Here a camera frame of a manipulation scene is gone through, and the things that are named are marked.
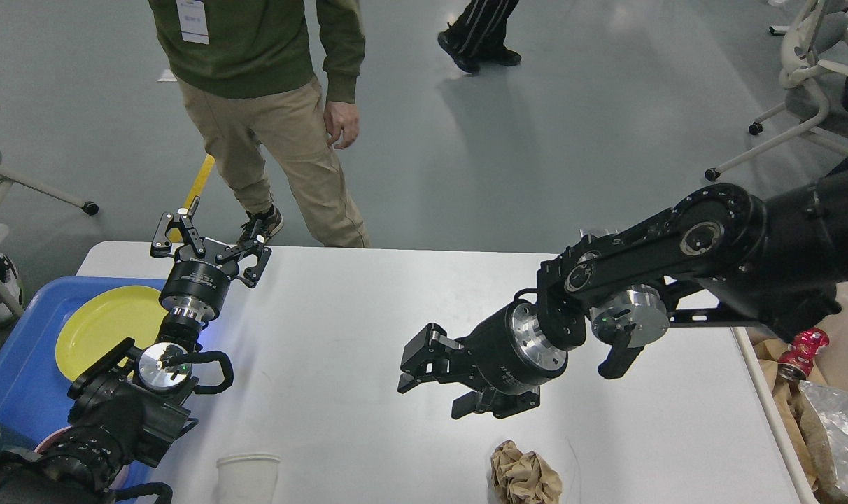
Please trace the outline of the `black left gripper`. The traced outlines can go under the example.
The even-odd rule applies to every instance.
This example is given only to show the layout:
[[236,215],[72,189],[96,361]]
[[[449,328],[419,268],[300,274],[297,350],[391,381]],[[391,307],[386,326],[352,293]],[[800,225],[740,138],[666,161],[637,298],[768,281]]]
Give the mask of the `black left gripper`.
[[[149,254],[174,259],[158,297],[160,305],[170,314],[208,323],[218,318],[232,281],[239,280],[250,289],[257,286],[271,250],[265,246],[263,221],[256,220],[245,239],[218,252],[218,264],[197,260],[206,257],[204,238],[192,221],[199,201],[200,197],[193,197],[187,207],[161,214]],[[185,246],[188,260],[182,258]]]

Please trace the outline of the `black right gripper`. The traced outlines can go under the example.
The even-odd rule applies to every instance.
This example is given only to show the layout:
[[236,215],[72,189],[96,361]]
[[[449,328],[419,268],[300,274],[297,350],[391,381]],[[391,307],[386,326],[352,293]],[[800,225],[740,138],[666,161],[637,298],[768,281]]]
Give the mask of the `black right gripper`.
[[[539,386],[567,370],[567,352],[543,334],[533,303],[514,300],[456,340],[427,323],[405,345],[400,370],[399,393],[433,381],[476,390],[453,401],[453,420],[488,412],[504,419],[539,407]],[[481,376],[493,388],[479,391]]]

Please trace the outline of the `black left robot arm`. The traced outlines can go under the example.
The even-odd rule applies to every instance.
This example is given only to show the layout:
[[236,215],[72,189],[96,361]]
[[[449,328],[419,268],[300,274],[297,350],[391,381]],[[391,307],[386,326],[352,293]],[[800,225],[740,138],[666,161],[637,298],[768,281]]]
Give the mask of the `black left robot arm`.
[[164,213],[151,241],[153,258],[174,261],[159,296],[164,307],[155,341],[137,347],[126,337],[69,387],[69,427],[41,452],[0,453],[0,503],[115,503],[153,496],[169,503],[161,482],[116,490],[132,462],[159,465],[171,445],[197,425],[185,403],[216,395],[234,382],[229,356],[198,341],[218,318],[231,283],[254,288],[271,251],[267,228],[252,217],[235,244],[203,238],[192,218],[198,205]]

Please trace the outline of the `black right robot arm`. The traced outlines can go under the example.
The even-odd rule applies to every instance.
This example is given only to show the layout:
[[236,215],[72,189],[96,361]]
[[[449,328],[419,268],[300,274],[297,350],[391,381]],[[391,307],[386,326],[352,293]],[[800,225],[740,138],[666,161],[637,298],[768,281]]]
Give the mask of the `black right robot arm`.
[[848,170],[763,201],[705,186],[623,232],[586,235],[542,262],[534,287],[452,340],[428,323],[405,345],[399,393],[438,382],[469,392],[451,415],[503,419],[539,406],[540,386],[594,335],[598,371],[620,379],[668,328],[759,326],[785,342],[841,312],[848,283]]

